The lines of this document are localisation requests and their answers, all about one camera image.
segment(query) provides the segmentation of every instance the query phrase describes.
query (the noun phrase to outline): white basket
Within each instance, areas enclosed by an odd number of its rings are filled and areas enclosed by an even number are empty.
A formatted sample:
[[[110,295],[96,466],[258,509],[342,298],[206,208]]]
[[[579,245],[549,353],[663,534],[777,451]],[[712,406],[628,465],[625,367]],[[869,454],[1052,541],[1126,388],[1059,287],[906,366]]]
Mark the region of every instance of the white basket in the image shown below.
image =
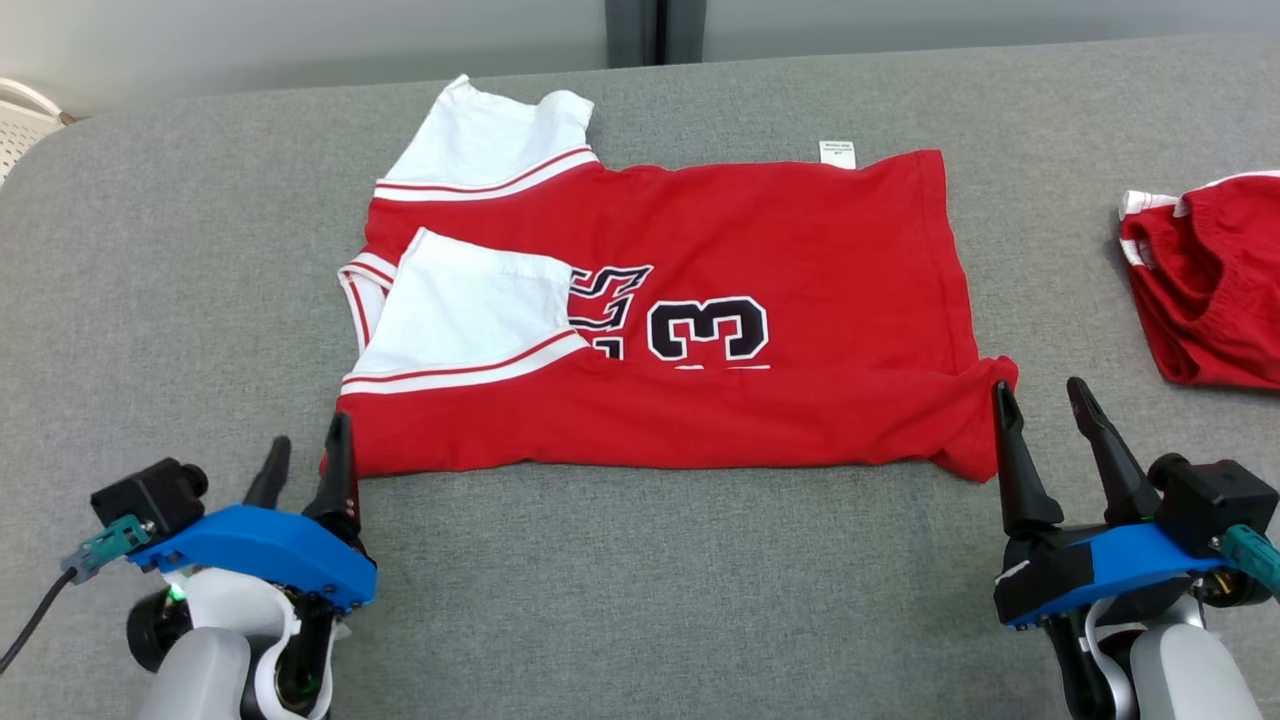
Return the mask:
[[[6,102],[3,99],[6,95],[22,97],[44,111]],[[50,99],[26,85],[0,78],[0,184],[18,164],[18,158],[46,135],[69,124],[68,120],[69,117]]]

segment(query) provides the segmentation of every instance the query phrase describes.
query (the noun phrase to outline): teal connector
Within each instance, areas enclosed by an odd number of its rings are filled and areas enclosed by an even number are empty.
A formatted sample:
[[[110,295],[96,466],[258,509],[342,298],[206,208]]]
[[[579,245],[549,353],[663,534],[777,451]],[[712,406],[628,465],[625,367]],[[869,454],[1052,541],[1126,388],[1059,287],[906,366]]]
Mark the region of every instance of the teal connector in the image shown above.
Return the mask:
[[[111,523],[101,533],[82,542],[76,552],[63,559],[63,573],[74,569],[73,584],[81,584],[102,569],[108,562],[124,557],[143,544],[151,542],[155,525],[140,523],[133,515],[125,515]]]
[[[1222,534],[1222,557],[1266,585],[1280,601],[1280,551],[1248,525],[1231,525]]]

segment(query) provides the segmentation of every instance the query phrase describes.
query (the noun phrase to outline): white clothing tag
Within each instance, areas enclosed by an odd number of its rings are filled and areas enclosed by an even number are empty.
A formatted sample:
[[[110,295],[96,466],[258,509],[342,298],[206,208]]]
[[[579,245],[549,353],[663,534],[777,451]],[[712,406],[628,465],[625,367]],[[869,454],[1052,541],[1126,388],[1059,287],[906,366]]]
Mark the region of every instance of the white clothing tag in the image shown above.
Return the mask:
[[[823,164],[858,169],[858,156],[854,154],[854,143],[847,140],[820,140],[818,141],[818,159]]]

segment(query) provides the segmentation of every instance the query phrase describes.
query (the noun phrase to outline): red shorts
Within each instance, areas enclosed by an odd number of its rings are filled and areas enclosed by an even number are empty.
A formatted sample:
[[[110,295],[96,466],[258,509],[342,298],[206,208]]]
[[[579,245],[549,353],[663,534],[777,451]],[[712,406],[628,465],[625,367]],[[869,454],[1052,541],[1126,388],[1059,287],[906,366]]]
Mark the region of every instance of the red shorts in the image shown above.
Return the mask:
[[[1167,380],[1280,389],[1280,170],[1126,192],[1120,246]]]

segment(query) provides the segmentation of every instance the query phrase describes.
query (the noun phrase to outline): gray tablecloth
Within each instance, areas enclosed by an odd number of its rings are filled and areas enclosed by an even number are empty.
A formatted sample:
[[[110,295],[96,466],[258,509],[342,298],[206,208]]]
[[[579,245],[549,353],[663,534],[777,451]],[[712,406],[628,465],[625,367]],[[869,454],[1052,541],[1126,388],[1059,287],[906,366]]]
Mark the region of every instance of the gray tablecloth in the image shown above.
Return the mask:
[[[863,163],[941,147],[984,354],[1021,365],[1028,442],[1070,519],[1102,489],[1064,380],[1144,462],[1280,482],[1280,397],[1161,380],[1114,243],[1129,188],[1280,167],[1280,54],[1248,38],[806,58],[480,79],[596,101],[616,168]],[[274,434],[308,495],[355,360],[334,270],[442,82],[173,102],[61,131],[0,190],[0,639],[97,528],[91,491],[172,455],[238,500]],[[1064,717],[1047,639],[996,621],[995,484],[923,464],[666,473],[513,466],[365,483],[380,598],[335,653],[339,719]],[[125,717],[124,616],[69,589],[0,715]],[[1280,717],[1275,606],[1211,612]]]

